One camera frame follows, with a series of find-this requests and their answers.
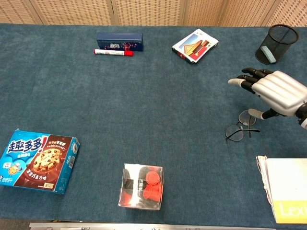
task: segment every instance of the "beige partition panel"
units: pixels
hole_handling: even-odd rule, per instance
[[[44,24],[112,25],[111,0],[30,0]]]
[[[261,26],[275,0],[226,0],[219,26]]]
[[[282,0],[265,24],[307,26],[307,0]]]
[[[185,0],[112,0],[119,25],[182,25]]]
[[[0,0],[0,23],[41,24],[28,0]]]
[[[187,0],[183,24],[217,26],[223,8],[223,0]]]

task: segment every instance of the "table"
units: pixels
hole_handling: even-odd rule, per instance
[[[238,143],[224,132],[245,109],[268,109],[227,84],[241,69],[281,70],[307,85],[307,29],[280,62],[255,51],[266,27],[200,27],[219,44],[197,65],[171,46],[198,27],[0,24],[0,149],[17,128],[77,137],[65,195],[0,187],[0,218],[304,229],[278,225],[257,155],[307,157],[297,119],[257,121]],[[94,55],[97,32],[142,32],[133,57]],[[118,207],[124,163],[163,166],[160,211]]]

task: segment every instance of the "black mesh pen holder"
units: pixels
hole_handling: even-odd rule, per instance
[[[256,51],[256,58],[264,64],[274,64],[298,40],[298,33],[288,25],[278,24],[269,32]]]

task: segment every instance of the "robot finger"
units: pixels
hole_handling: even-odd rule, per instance
[[[257,78],[253,78],[253,77],[248,76],[248,75],[240,75],[237,78],[244,79],[244,80],[246,80],[247,82],[250,82],[250,83],[256,83],[259,80]]]
[[[254,116],[257,119],[262,119],[262,120],[279,115],[279,113],[273,109],[269,109],[268,111],[265,112],[259,111],[257,109],[249,109],[248,113],[249,115]]]
[[[274,73],[274,71],[271,71],[271,70],[268,70],[268,69],[259,69],[259,71],[266,74],[266,75]]]
[[[256,69],[253,69],[253,68],[242,69],[242,72],[248,73],[248,74],[252,75],[254,78],[257,78],[257,79],[261,79],[261,78],[264,78],[265,76],[267,76],[267,74],[261,72],[260,70],[256,70]]]
[[[228,84],[231,84],[231,85],[238,85],[238,86],[240,86],[241,88],[243,88],[243,89],[245,89],[245,90],[247,90],[247,91],[249,91],[249,92],[255,94],[255,92],[254,92],[254,91],[252,90],[252,88],[251,88],[252,85],[253,85],[253,83],[248,82],[248,81],[246,81],[246,80],[244,80],[244,79],[239,79],[239,78],[230,79],[230,80],[228,81]]]

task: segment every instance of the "blue pencil case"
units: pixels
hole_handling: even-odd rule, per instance
[[[143,34],[99,32],[97,43],[100,49],[143,51]]]

